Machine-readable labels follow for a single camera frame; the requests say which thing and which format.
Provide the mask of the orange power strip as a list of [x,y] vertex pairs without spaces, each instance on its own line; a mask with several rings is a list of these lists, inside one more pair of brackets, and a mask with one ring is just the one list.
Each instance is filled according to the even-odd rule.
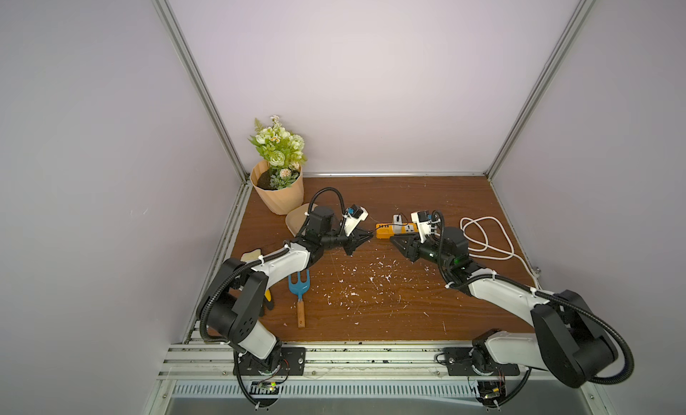
[[390,239],[396,235],[417,234],[414,223],[403,223],[402,226],[394,223],[379,223],[375,228],[375,236],[378,239]]

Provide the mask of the beige panda scale bowl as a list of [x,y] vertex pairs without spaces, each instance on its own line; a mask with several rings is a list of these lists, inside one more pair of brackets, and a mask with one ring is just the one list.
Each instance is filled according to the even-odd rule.
[[305,224],[308,218],[308,208],[309,204],[302,204],[286,215],[285,223],[292,236],[296,236]]

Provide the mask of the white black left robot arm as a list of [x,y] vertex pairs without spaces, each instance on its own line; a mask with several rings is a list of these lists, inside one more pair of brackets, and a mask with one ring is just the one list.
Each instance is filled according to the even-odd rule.
[[267,365],[280,359],[282,341],[259,320],[265,293],[278,282],[315,265],[326,251],[341,248],[351,255],[373,238],[361,229],[368,218],[362,206],[346,206],[340,191],[315,193],[300,229],[282,248],[253,261],[224,261],[198,303],[196,318],[206,344],[229,345]]

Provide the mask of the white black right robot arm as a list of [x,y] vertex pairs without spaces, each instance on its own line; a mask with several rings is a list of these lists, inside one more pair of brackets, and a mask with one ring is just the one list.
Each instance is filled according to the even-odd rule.
[[446,288],[490,302],[529,324],[531,333],[492,330],[473,343],[476,371],[496,364],[546,370],[570,388],[587,382],[621,384],[635,370],[632,349],[605,320],[573,291],[541,288],[532,270],[527,286],[483,266],[484,261],[521,261],[512,240],[507,248],[491,243],[487,218],[463,218],[449,227],[440,211],[416,211],[408,223],[393,223],[389,241],[409,261],[434,263]]

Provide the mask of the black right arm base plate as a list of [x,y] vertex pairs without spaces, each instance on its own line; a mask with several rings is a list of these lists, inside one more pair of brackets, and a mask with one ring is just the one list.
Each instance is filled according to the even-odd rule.
[[434,361],[444,366],[450,376],[519,376],[521,371],[516,364],[499,364],[493,361],[484,350],[475,347],[446,347],[439,352]]

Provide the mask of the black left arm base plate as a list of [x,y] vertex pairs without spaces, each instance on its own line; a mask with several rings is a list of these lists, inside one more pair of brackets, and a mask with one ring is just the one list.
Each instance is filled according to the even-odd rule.
[[247,352],[237,358],[233,374],[264,378],[272,375],[299,377],[304,375],[306,360],[307,349],[302,346],[277,347],[265,360]]

